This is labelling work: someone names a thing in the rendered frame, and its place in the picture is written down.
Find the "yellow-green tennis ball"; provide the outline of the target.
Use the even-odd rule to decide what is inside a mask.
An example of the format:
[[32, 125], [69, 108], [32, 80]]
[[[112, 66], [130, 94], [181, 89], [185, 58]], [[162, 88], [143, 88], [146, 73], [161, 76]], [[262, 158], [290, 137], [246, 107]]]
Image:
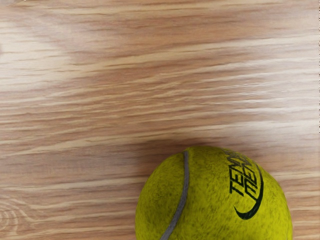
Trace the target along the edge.
[[192, 146], [147, 179], [135, 211], [136, 240], [293, 240], [285, 194], [247, 156]]

